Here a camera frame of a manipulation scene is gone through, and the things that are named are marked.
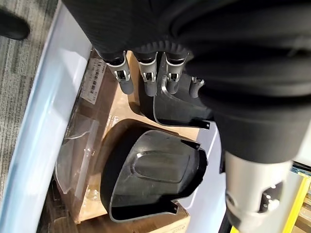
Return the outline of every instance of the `robotic hand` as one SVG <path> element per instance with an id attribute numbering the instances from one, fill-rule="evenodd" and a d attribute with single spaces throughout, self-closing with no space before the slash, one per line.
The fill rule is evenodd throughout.
<path id="1" fill-rule="evenodd" d="M 279 205 L 311 119 L 311 2 L 63 2 L 124 93 L 133 91 L 124 51 L 134 52 L 150 96 L 157 52 L 166 53 L 172 94 L 191 54 L 190 95 L 213 110 L 220 133 L 229 220 L 242 232 L 260 225 Z"/>

